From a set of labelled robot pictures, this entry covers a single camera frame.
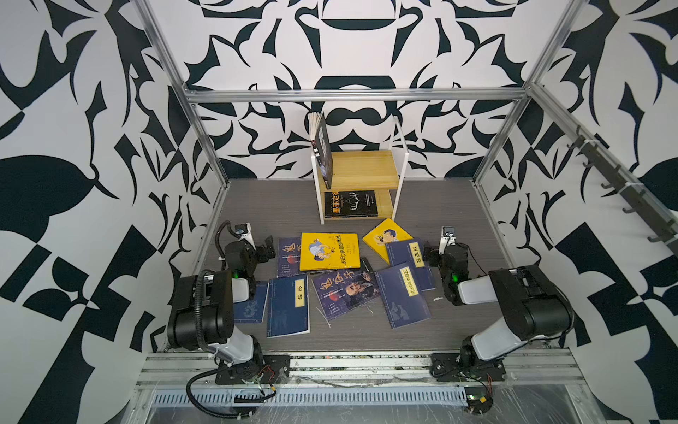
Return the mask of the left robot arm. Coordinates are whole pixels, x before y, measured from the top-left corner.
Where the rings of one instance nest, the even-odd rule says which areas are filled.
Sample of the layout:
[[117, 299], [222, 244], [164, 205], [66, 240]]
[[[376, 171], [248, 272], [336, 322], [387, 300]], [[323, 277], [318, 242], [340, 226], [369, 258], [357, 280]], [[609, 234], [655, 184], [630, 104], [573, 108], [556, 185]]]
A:
[[235, 323], [235, 306], [256, 298], [255, 272], [276, 258], [274, 238], [254, 243], [249, 223], [220, 224], [214, 236], [219, 270], [201, 270], [176, 282], [167, 325], [170, 347], [211, 354], [230, 367], [261, 362], [255, 337]]

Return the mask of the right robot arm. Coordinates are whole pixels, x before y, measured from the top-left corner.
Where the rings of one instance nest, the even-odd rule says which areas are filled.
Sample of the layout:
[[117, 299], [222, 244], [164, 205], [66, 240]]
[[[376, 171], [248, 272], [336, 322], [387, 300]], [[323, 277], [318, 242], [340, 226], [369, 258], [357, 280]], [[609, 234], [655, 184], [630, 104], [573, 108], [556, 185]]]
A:
[[464, 339], [457, 368], [461, 371], [498, 363], [534, 340], [565, 337], [576, 314], [565, 294], [537, 265], [491, 270], [469, 279], [471, 250], [461, 243], [424, 247], [424, 259], [441, 275], [445, 298], [455, 306], [496, 303], [501, 318]]

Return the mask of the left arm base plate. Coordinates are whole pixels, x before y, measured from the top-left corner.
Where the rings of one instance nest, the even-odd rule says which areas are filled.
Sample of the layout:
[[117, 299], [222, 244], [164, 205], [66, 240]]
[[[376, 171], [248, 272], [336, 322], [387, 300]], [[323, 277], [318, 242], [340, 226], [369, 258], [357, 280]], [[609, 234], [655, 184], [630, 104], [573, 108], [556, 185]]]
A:
[[238, 365], [220, 365], [217, 385], [245, 383], [275, 384], [289, 376], [290, 355], [263, 355]]

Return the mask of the large yellow book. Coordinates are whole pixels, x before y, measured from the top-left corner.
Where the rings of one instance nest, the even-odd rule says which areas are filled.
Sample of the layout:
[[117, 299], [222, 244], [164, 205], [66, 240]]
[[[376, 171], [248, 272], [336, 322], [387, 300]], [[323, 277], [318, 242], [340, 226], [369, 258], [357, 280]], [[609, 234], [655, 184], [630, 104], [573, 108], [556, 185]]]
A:
[[301, 235], [300, 270], [352, 270], [361, 266], [357, 233], [310, 233]]

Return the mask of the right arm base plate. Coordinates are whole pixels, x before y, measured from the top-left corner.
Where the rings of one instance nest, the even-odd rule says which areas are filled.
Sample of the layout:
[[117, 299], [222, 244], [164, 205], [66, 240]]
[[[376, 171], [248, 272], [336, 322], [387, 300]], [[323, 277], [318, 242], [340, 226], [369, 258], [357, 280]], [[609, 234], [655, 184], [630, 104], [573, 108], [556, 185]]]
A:
[[429, 374], [439, 383], [481, 380], [503, 382], [506, 369], [501, 360], [483, 361], [469, 351], [432, 353]]

